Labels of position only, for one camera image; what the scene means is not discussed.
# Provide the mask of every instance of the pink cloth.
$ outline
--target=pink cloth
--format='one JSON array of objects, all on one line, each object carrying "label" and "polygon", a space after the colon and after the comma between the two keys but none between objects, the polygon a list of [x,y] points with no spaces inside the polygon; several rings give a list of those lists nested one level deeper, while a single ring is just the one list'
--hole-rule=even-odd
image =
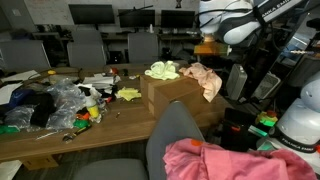
[{"label": "pink cloth", "polygon": [[316,180],[312,168],[285,149],[240,153],[183,139],[167,146],[168,180]]},{"label": "pink cloth", "polygon": [[212,101],[221,88],[221,78],[212,69],[208,69],[200,63],[194,63],[188,69],[181,68],[179,72],[198,80],[199,85],[204,88],[203,96],[208,102]]}]

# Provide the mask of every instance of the chair backrest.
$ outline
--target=chair backrest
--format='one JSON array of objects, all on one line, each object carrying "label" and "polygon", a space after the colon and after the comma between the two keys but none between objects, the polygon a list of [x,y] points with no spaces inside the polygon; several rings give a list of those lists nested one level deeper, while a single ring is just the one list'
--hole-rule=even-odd
[{"label": "chair backrest", "polygon": [[41,40],[0,42],[0,67],[6,71],[51,68]]},{"label": "chair backrest", "polygon": [[103,44],[99,43],[68,43],[70,67],[97,68],[106,65],[106,56]]},{"label": "chair backrest", "polygon": [[146,157],[150,180],[166,180],[164,169],[165,148],[175,141],[204,138],[193,117],[181,102],[173,102],[165,110],[147,143]]},{"label": "chair backrest", "polygon": [[158,36],[152,33],[129,33],[130,63],[152,63],[159,60]]},{"label": "chair backrest", "polygon": [[97,30],[75,30],[72,31],[72,38],[75,43],[101,43],[101,33]]}]

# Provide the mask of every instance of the gray office chair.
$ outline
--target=gray office chair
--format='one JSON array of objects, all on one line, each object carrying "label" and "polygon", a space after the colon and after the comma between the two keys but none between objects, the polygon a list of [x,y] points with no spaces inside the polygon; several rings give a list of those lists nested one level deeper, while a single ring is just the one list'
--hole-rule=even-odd
[{"label": "gray office chair", "polygon": [[70,67],[97,68],[106,65],[102,44],[81,44],[69,42],[67,45]]},{"label": "gray office chair", "polygon": [[50,69],[43,43],[40,40],[0,42],[0,67],[6,71]]},{"label": "gray office chair", "polygon": [[75,30],[71,32],[75,43],[100,43],[103,44],[101,33],[97,30]]},{"label": "gray office chair", "polygon": [[67,45],[71,67],[97,68],[106,65],[104,44],[99,31],[77,30],[72,32],[74,42]]},{"label": "gray office chair", "polygon": [[75,175],[74,180],[165,180],[165,148],[168,144],[193,138],[204,138],[192,116],[181,102],[171,103],[153,130],[146,149],[148,174],[140,160],[111,159],[91,163]]},{"label": "gray office chair", "polygon": [[159,60],[158,36],[151,33],[128,34],[130,63],[152,63]]}]

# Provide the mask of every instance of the black bag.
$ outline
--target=black bag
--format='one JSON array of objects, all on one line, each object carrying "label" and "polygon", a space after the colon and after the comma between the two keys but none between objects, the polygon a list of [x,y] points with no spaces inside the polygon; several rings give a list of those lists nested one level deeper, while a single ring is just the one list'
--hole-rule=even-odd
[{"label": "black bag", "polygon": [[51,113],[56,111],[54,100],[49,93],[34,94],[26,97],[24,105],[36,105],[30,124],[45,128]]}]

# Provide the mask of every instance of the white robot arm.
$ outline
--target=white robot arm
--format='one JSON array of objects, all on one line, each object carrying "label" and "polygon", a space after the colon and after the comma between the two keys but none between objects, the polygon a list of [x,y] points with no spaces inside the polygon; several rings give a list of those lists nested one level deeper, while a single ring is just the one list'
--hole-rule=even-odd
[{"label": "white robot arm", "polygon": [[255,30],[308,0],[265,0],[253,7],[249,0],[201,0],[200,30],[223,43],[242,42]]}]

